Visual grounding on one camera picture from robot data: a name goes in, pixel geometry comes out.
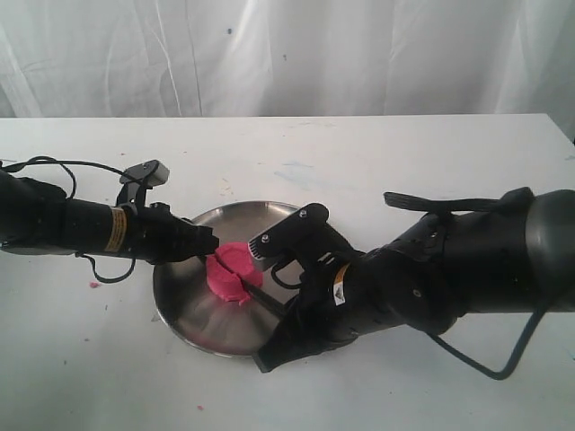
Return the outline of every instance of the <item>white curtain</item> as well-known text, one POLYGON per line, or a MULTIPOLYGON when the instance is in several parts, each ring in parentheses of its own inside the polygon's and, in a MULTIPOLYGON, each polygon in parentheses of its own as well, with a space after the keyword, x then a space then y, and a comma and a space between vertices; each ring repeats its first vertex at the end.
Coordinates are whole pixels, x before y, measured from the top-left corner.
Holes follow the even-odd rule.
POLYGON ((547 112, 575 0, 0 0, 0 116, 547 112))

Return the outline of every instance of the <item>white table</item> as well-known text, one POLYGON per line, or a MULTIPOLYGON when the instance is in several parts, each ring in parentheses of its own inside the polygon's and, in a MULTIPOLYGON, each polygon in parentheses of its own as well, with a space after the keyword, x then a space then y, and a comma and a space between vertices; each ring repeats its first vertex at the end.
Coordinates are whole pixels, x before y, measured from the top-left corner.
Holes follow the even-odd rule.
MULTIPOLYGON (((419 217, 382 192, 498 198, 575 189, 575 147, 545 115, 285 119, 6 119, 0 157, 119 168, 157 158, 148 202, 196 216, 237 200, 323 202, 358 248, 419 217)), ((78 197, 112 202, 118 178, 75 168, 78 197)), ((38 180, 69 189, 52 167, 38 180)), ((128 263, 107 259, 102 272, 128 263)), ((0 428, 6 430, 573 429, 575 315, 544 318, 517 372, 496 383, 407 327, 260 374, 181 343, 155 321, 152 267, 91 289, 72 257, 0 255, 0 428)), ((525 315, 469 316, 447 338, 499 367, 525 315)))

